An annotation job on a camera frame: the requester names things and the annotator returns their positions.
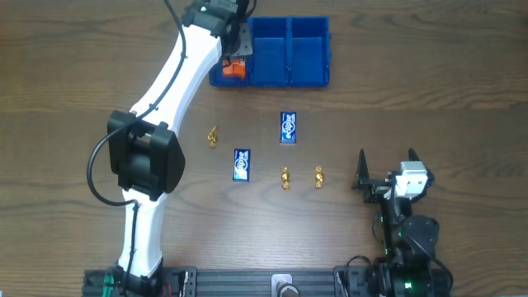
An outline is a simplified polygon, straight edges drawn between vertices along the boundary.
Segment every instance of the blue bin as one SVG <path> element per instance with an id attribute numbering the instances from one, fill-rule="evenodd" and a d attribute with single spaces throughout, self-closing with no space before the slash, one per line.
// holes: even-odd
<path id="1" fill-rule="evenodd" d="M 253 55 L 246 61 L 246 79 L 224 78 L 222 62 L 210 70 L 216 87 L 324 87 L 330 80 L 330 33 L 327 16 L 256 16 Z"/>

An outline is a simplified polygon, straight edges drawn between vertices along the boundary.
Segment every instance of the gold wrapped candy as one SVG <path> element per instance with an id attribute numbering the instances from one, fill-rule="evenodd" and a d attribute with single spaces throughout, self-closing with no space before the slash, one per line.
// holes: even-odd
<path id="1" fill-rule="evenodd" d="M 218 126 L 213 127 L 213 130 L 209 132 L 209 135 L 207 135 L 207 139 L 210 141 L 210 147 L 212 149 L 216 148 L 216 141 L 217 141 L 217 131 Z"/>
<path id="2" fill-rule="evenodd" d="M 324 174 L 321 165 L 315 167 L 315 188 L 319 189 L 323 187 Z"/>
<path id="3" fill-rule="evenodd" d="M 290 172 L 288 171 L 288 167 L 284 166 L 282 169 L 282 174 L 280 177 L 282 178 L 282 182 L 284 182 L 284 185 L 282 185 L 282 188 L 285 190 L 290 189 Z"/>

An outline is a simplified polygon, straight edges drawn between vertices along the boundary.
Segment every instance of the brown tabletop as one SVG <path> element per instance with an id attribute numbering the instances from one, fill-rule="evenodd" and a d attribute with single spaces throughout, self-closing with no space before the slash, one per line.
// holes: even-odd
<path id="1" fill-rule="evenodd" d="M 188 3 L 175 4 L 178 14 Z M 331 268 L 381 257 L 377 207 L 351 190 L 357 156 L 364 148 L 371 176 L 383 178 L 413 147 L 436 174 L 413 210 L 440 223 L 436 252 L 453 295 L 528 293 L 528 2 L 266 0 L 255 15 L 328 15 L 330 85 L 202 83 L 179 135 L 186 169 L 165 213 L 166 266 Z M 3 296 L 78 296 L 84 270 L 120 255 L 125 212 L 91 195 L 87 158 L 176 36 L 162 1 L 0 2 Z M 280 146 L 286 110 L 297 111 L 298 143 Z M 252 150 L 249 183 L 232 181 L 235 148 Z M 104 195 L 122 199 L 106 149 L 94 172 Z"/>

